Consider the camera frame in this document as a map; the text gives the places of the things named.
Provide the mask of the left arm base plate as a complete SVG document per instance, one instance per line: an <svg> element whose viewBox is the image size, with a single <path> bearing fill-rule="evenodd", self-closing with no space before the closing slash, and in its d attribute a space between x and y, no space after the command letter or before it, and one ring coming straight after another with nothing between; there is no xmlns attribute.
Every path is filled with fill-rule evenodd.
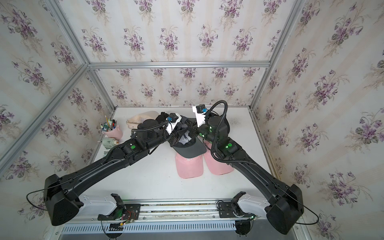
<svg viewBox="0 0 384 240"><path fill-rule="evenodd" d="M125 204L117 206L109 215L98 215L98 221L126 221L133 222L138 220L141 204Z"/></svg>

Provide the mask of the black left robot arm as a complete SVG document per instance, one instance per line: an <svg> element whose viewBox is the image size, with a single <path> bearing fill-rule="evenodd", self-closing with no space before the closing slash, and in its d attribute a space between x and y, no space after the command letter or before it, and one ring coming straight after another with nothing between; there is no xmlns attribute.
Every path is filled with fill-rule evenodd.
<svg viewBox="0 0 384 240"><path fill-rule="evenodd" d="M74 172L45 180L44 203L51 224L60 226L73 219L84 206L80 195L88 188L149 155L150 150L169 142L174 146L185 131L197 126L196 119L170 115L160 120L145 120L132 129L131 138L112 147L100 160Z"/></svg>

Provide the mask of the dark grey baseball cap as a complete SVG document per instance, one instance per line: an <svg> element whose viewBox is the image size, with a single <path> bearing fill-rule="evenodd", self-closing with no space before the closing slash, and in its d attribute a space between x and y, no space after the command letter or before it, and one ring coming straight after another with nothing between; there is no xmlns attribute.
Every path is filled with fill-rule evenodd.
<svg viewBox="0 0 384 240"><path fill-rule="evenodd" d="M197 137L190 137L190 131L185 130L179 141L172 148L183 158L193 159L207 152L207 148Z"/></svg>

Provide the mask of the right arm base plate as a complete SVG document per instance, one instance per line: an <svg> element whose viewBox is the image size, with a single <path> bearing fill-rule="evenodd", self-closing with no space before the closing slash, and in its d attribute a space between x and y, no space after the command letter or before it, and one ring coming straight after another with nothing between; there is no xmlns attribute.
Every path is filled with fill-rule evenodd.
<svg viewBox="0 0 384 240"><path fill-rule="evenodd" d="M228 218L245 218L249 219L255 217L254 214L244 213L239 207L235 207L231 201L218 200L216 208L219 212L220 219Z"/></svg>

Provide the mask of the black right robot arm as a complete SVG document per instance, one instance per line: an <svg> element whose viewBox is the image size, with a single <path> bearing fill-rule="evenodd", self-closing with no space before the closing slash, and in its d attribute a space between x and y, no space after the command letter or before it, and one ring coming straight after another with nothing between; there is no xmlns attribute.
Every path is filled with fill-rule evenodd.
<svg viewBox="0 0 384 240"><path fill-rule="evenodd" d="M198 127L199 135L211 143L210 152L215 161L239 171L263 194L268 205L262 212L275 230L286 235L304 213L302 190L295 184L288 186L257 164L229 137L226 120L223 115L205 117Z"/></svg>

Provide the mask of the pink cap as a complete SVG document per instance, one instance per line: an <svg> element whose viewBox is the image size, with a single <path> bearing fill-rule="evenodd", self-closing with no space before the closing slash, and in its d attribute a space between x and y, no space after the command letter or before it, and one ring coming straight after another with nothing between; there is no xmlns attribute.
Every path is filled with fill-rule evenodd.
<svg viewBox="0 0 384 240"><path fill-rule="evenodd" d="M202 155L192 159L187 159L182 157L180 154L176 154L175 161L178 175L182 179L197 178L202 176L204 173Z"/></svg>
<svg viewBox="0 0 384 240"><path fill-rule="evenodd" d="M212 174L220 176L220 175L229 174L234 171L234 168L232 168L231 166L218 162L212 157L211 151L210 151L212 147L211 143L207 141L203 141L203 144L206 146L206 149L207 149L206 153L204 153L203 156L208 166L208 169Z"/></svg>

